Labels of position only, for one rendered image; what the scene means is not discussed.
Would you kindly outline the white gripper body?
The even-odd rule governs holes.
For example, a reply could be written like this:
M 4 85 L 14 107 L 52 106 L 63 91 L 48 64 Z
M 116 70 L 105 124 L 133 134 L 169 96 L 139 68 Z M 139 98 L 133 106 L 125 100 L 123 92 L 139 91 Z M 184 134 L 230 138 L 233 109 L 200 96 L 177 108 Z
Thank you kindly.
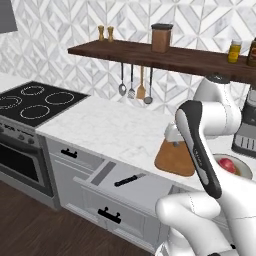
M 180 142 L 183 137 L 180 134 L 175 123 L 169 123 L 165 129 L 164 136 L 167 142 Z

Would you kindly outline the brown wooden cutting board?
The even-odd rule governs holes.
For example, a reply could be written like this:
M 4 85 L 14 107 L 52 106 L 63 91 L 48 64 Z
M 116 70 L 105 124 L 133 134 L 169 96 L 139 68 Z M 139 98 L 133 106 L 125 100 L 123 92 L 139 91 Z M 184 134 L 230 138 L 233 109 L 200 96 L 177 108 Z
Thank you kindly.
M 179 176 L 189 177 L 195 172 L 195 167 L 186 143 L 184 141 L 175 145 L 164 140 L 156 155 L 154 165 L 165 172 Z

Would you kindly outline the red piece of meat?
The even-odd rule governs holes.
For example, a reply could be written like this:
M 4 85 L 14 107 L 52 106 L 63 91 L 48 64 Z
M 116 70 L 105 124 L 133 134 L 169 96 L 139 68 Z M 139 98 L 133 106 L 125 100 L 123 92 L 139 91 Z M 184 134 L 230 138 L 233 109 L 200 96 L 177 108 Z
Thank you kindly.
M 218 160 L 218 164 L 226 171 L 235 174 L 236 168 L 234 163 L 228 158 L 221 158 Z

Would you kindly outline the white plate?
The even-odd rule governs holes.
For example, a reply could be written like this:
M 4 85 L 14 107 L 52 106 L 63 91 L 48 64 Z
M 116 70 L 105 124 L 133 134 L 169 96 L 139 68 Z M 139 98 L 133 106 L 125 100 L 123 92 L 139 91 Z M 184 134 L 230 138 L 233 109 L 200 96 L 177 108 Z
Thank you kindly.
M 253 173 L 251 172 L 250 167 L 238 158 L 226 154 L 215 154 L 214 158 L 216 161 L 219 161 L 221 158 L 228 158 L 233 162 L 234 167 L 236 168 L 236 175 L 247 179 L 253 178 Z

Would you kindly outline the open white drawer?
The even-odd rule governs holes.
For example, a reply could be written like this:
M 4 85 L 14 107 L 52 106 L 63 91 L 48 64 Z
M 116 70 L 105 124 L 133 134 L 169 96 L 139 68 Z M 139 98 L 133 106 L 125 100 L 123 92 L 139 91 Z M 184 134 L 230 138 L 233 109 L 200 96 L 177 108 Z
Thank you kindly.
M 140 173 L 146 176 L 120 187 L 114 186 L 115 182 Z M 161 226 L 155 214 L 155 204 L 169 194 L 170 180 L 114 162 L 108 162 L 86 181 L 78 177 L 73 180 L 83 188 L 85 209 L 103 220 L 110 232 L 144 250 L 155 252 L 160 243 Z M 105 207 L 112 215 L 121 214 L 120 224 L 98 214 L 98 209 Z

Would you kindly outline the closed white drawer front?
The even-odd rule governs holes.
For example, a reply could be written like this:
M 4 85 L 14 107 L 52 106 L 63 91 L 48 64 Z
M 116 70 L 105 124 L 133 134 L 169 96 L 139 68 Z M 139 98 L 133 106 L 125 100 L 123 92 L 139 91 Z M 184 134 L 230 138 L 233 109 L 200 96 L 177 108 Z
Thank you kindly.
M 82 151 L 78 148 L 74 148 L 70 145 L 54 141 L 51 139 L 46 139 L 47 147 L 49 149 L 49 152 L 55 156 L 58 156 L 62 159 L 65 159 L 67 161 L 70 161 L 72 163 L 78 164 L 82 167 L 85 167 L 89 169 L 90 171 L 96 171 L 100 165 L 104 162 L 104 159 L 101 157 L 98 157 L 96 155 L 93 155 L 91 153 Z M 61 153 L 61 150 L 64 149 L 66 150 L 69 148 L 69 150 L 74 153 L 77 151 L 77 158 L 74 159 L 72 157 L 66 156 Z

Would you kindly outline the hanging metal ladle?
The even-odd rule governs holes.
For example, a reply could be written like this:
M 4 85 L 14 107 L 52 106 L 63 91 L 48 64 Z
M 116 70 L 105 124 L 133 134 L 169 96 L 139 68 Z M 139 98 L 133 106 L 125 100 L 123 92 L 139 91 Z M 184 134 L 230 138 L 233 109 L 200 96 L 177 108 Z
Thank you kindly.
M 145 104 L 151 104 L 153 102 L 153 97 L 152 97 L 152 80 L 153 80 L 153 68 L 150 68 L 149 95 L 144 98 L 144 103 Z

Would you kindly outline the hanging wooden spatula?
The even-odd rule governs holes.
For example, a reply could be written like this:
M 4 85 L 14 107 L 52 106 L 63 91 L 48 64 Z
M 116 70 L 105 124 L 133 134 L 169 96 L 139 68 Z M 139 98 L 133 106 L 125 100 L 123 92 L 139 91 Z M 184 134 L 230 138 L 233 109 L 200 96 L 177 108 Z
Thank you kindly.
M 143 81 L 144 81 L 144 67 L 141 67 L 140 68 L 140 85 L 137 89 L 137 95 L 136 95 L 137 99 L 143 99 L 145 97 L 146 89 L 144 87 Z

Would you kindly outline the hanging metal slotted spatula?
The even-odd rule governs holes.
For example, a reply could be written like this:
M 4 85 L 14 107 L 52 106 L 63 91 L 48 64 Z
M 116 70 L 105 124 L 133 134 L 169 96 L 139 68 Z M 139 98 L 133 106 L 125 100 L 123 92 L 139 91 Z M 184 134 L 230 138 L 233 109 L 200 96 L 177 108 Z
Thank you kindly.
M 130 89 L 128 91 L 128 98 L 134 99 L 135 98 L 135 90 L 133 89 L 133 77 L 134 77 L 134 65 L 131 64 L 131 72 L 130 72 Z

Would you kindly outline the hanging metal spoon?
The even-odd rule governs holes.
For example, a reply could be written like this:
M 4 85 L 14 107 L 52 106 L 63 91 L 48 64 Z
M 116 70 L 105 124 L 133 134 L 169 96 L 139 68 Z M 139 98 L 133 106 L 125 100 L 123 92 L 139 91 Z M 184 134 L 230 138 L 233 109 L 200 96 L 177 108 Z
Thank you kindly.
M 126 94 L 127 88 L 124 84 L 124 65 L 121 65 L 121 84 L 118 87 L 119 94 L 124 96 Z

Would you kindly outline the steel and black coffee machine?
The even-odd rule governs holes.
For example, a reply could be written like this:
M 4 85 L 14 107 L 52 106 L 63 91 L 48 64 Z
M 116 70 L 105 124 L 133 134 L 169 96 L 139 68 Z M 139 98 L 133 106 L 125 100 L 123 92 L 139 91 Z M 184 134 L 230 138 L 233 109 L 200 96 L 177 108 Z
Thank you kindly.
M 234 135 L 232 150 L 256 159 L 256 89 L 249 89 L 243 109 L 241 125 Z

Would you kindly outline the brown jar with black lid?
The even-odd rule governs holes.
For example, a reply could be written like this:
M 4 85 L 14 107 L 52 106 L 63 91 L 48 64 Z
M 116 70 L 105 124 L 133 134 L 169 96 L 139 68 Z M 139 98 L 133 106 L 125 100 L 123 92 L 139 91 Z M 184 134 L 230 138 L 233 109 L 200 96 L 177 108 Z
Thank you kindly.
M 157 53 L 165 53 L 170 47 L 172 24 L 155 23 L 151 25 L 152 40 L 151 50 Z

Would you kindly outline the yellow jar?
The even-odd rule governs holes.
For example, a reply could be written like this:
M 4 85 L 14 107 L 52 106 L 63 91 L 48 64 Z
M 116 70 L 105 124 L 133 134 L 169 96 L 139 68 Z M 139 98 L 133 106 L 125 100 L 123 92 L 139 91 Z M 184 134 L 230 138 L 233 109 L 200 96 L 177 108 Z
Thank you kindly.
M 232 40 L 229 47 L 227 60 L 229 63 L 236 63 L 241 50 L 241 41 Z

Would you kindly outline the brown bottle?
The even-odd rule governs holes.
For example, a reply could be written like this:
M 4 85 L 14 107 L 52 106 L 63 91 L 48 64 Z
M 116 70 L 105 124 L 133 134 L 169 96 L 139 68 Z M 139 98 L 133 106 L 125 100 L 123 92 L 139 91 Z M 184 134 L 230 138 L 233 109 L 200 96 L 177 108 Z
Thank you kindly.
M 248 66 L 256 67 L 256 37 L 254 38 L 254 40 L 251 43 L 249 53 L 247 56 L 246 64 Z

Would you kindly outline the white cupboard door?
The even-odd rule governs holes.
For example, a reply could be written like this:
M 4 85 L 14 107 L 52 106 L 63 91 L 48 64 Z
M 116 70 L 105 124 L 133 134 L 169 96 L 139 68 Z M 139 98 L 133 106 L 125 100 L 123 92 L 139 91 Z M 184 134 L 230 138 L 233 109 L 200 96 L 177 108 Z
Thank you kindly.
M 61 205 L 65 208 L 73 205 L 82 209 L 84 207 L 82 189 L 73 178 L 86 180 L 89 176 L 58 157 L 51 156 L 50 159 Z

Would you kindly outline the black hob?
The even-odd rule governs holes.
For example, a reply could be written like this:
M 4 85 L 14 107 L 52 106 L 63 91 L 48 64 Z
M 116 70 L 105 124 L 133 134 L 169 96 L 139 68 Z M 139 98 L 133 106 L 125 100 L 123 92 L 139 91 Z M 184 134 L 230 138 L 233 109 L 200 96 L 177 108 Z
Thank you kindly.
M 0 93 L 0 116 L 37 127 L 87 97 L 87 94 L 31 81 Z

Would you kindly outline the steel oven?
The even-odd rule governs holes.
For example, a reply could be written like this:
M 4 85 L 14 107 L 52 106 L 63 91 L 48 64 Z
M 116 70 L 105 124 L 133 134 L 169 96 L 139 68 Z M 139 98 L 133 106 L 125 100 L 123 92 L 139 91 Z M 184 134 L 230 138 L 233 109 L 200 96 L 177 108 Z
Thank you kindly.
M 0 117 L 0 180 L 59 210 L 50 163 L 35 129 Z

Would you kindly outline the grey range hood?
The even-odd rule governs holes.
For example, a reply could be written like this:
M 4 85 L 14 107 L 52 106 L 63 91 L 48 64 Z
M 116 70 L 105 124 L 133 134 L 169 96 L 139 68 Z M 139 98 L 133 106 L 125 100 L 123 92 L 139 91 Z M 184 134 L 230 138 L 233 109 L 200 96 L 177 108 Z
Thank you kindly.
M 17 25 L 11 0 L 0 0 L 0 34 L 16 30 Z

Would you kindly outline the black handled knife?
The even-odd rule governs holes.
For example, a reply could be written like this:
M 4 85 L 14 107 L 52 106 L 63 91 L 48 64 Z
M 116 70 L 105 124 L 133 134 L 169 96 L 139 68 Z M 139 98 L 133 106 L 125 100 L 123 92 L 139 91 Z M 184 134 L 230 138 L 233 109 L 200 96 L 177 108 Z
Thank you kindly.
M 120 187 L 120 186 L 123 186 L 123 185 L 125 185 L 125 184 L 130 183 L 130 182 L 133 182 L 133 181 L 135 181 L 135 180 L 137 180 L 137 179 L 139 179 L 139 178 L 142 178 L 142 177 L 144 177 L 144 176 L 146 176 L 146 174 L 143 174 L 143 173 L 136 174 L 136 175 L 133 175 L 133 176 L 131 176 L 131 177 L 128 177 L 128 178 L 125 178 L 125 179 L 122 179 L 122 180 L 120 180 L 120 181 L 115 182 L 115 183 L 114 183 L 114 186 L 115 186 L 115 187 Z

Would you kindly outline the dark wooden wall shelf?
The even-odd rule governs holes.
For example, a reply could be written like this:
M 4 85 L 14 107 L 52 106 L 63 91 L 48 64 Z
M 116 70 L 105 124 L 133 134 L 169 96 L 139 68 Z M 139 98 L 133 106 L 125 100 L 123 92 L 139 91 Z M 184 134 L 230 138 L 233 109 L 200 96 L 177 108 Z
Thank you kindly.
M 256 83 L 256 67 L 248 66 L 245 56 L 240 56 L 236 63 L 229 63 L 223 53 L 178 47 L 156 53 L 151 51 L 150 44 L 120 40 L 95 40 L 71 47 L 68 53 L 199 76 L 219 73 L 231 81 Z

